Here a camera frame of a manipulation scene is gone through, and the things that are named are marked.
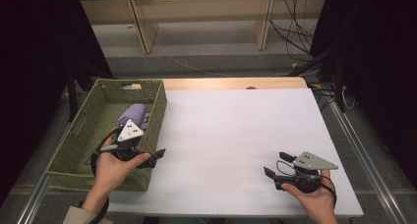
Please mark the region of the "person's left hand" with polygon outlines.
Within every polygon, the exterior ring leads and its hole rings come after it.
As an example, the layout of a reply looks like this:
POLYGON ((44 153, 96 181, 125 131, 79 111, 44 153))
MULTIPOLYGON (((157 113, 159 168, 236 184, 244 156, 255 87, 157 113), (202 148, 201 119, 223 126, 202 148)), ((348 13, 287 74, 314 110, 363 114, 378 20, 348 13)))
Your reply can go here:
POLYGON ((149 153, 142 153, 131 160, 122 161, 111 152, 102 152, 97 158, 94 184, 88 196, 108 197, 124 182, 133 169, 144 163, 149 157, 149 153))

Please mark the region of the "aluminium rail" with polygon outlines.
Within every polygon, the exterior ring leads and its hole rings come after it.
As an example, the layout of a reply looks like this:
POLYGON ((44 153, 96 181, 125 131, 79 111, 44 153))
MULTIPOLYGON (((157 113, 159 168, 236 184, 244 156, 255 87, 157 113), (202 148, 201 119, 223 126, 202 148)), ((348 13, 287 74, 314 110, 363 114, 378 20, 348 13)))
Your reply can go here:
POLYGON ((46 173, 43 173, 30 193, 30 198, 24 206, 17 224, 32 224, 50 184, 51 178, 46 173))
POLYGON ((353 152, 355 153, 362 169, 364 170, 364 173, 368 178, 368 181, 373 187, 375 194, 385 210, 390 223, 410 224, 410 221, 400 208, 399 202, 394 197, 393 192, 390 190, 387 183, 384 181, 381 173, 359 139, 348 117, 340 111, 334 102, 330 104, 330 108, 339 126, 346 135, 353 152))

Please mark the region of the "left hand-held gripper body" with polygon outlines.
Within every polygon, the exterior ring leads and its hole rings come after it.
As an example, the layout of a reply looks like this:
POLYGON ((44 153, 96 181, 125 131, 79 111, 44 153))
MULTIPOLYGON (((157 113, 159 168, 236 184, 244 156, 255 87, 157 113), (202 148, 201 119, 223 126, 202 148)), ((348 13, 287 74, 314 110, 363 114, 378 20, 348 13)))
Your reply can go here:
POLYGON ((143 153, 142 150, 138 149, 138 145, 144 134, 145 132, 129 119, 116 135, 114 141, 117 145, 114 151, 115 156, 122 161, 128 161, 143 153))

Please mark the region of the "purple shorts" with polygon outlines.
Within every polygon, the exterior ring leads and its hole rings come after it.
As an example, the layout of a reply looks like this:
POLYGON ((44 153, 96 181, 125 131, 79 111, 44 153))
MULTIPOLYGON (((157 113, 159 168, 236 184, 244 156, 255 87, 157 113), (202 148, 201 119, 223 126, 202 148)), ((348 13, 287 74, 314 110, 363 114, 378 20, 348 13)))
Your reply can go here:
POLYGON ((129 120, 131 120, 144 131, 148 127, 149 116, 150 113, 147 112, 147 108, 144 104, 135 103, 122 113, 117 120, 117 124, 125 125, 129 120))

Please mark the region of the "green woven basket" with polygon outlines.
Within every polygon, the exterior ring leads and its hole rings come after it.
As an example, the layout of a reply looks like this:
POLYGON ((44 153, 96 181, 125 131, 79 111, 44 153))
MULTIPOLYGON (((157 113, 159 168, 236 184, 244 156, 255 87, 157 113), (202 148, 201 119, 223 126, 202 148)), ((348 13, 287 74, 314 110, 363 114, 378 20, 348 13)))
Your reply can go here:
POLYGON ((46 173, 61 186, 88 190, 93 184, 89 159, 101 140, 116 126, 117 119, 135 103, 150 114, 139 151, 156 152, 167 98, 161 80, 105 80, 95 82, 46 173))

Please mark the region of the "black curtain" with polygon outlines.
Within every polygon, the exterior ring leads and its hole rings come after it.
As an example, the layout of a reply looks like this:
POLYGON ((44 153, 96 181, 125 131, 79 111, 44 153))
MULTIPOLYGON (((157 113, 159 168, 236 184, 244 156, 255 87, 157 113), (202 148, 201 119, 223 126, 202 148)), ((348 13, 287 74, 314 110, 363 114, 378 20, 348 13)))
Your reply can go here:
POLYGON ((417 0, 326 0, 311 54, 343 36, 343 83, 417 189, 417 0))
POLYGON ((0 206, 47 130, 69 78, 112 73, 80 0, 0 0, 0 206))

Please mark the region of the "light wooden shelf unit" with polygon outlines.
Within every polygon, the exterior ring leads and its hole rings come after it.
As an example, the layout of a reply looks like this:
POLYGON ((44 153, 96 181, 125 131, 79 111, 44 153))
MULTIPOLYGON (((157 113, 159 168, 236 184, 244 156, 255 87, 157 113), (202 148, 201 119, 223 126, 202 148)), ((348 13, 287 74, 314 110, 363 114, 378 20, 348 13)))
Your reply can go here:
POLYGON ((316 19, 326 0, 84 0, 93 25, 132 25, 145 54, 164 23, 250 21, 260 50, 271 20, 316 19))

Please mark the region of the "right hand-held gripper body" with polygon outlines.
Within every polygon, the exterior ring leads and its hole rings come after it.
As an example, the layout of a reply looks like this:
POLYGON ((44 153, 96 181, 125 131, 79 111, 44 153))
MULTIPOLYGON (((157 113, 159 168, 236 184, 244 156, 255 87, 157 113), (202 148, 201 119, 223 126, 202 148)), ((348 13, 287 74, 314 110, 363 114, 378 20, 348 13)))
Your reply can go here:
POLYGON ((282 172, 282 176, 275 175, 273 179, 275 187, 282 190, 284 183, 295 186, 299 191, 310 194, 318 190, 322 184, 320 170, 337 170, 338 166, 311 152, 304 151, 298 156, 294 156, 292 163, 286 162, 279 157, 277 163, 282 162, 294 170, 289 175, 282 172))

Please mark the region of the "person's right hand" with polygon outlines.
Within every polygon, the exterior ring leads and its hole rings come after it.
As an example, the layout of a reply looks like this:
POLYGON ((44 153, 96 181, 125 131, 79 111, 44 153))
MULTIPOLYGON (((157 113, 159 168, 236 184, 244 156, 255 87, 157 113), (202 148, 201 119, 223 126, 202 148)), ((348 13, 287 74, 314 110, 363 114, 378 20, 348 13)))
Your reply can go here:
MULTIPOLYGON (((321 171, 322 184, 330 189, 334 188, 331 183, 330 171, 321 171)), ((305 194, 295 186, 284 183, 281 186, 286 192, 294 196, 302 205, 306 214, 316 224, 338 224, 334 214, 334 197, 325 187, 320 187, 313 193, 305 194)))

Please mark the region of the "white table board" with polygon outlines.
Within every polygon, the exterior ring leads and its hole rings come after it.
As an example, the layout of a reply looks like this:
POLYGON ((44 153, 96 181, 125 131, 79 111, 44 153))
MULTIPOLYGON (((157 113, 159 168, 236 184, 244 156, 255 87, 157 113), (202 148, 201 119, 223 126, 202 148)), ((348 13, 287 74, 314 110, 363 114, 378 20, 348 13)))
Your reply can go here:
POLYGON ((170 90, 158 147, 165 154, 144 193, 114 192, 113 212, 149 216, 297 217, 266 168, 280 152, 341 163, 307 88, 170 90))

